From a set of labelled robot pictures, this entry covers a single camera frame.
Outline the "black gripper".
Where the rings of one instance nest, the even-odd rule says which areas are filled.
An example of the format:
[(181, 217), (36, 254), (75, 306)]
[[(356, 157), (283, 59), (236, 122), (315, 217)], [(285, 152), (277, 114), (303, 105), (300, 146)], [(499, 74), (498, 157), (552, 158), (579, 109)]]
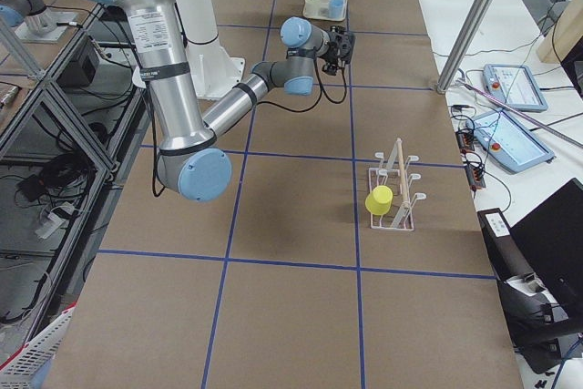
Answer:
[(351, 63), (356, 35), (343, 26), (331, 26), (326, 34), (329, 40), (325, 45), (325, 52), (320, 56), (324, 61), (322, 72), (328, 76), (335, 76)]

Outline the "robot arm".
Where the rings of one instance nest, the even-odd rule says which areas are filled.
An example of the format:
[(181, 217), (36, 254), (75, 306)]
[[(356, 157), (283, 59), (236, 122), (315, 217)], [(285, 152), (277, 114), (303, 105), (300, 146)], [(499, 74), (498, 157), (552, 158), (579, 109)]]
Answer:
[(222, 46), (211, 0), (177, 0), (195, 95), (192, 102), (222, 98), (242, 79), (245, 60)]
[[(153, 108), (163, 133), (154, 177), (168, 189), (195, 201), (210, 201), (230, 184), (232, 165), (215, 148), (229, 131), (270, 91), (281, 87), (290, 95), (308, 96), (313, 76), (333, 75), (353, 55), (354, 33), (341, 26), (323, 30), (299, 17), (281, 27), (286, 58), (260, 62), (206, 111), (200, 111), (194, 77), (199, 73), (184, 44), (185, 27), (176, 5), (192, 20), (216, 24), (211, 0), (92, 0), (121, 8), (136, 47), (138, 73), (152, 94)], [(322, 69), (317, 67), (323, 60)]]

